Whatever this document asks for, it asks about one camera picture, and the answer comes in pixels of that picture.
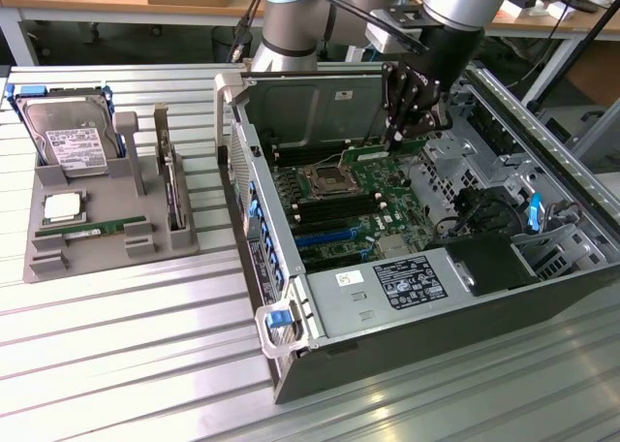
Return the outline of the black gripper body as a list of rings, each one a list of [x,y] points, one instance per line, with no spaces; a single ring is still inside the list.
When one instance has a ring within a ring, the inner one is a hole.
[[[395,112],[423,114],[444,100],[452,85],[473,58],[484,30],[460,30],[432,23],[420,28],[416,38],[401,34],[395,74]]]

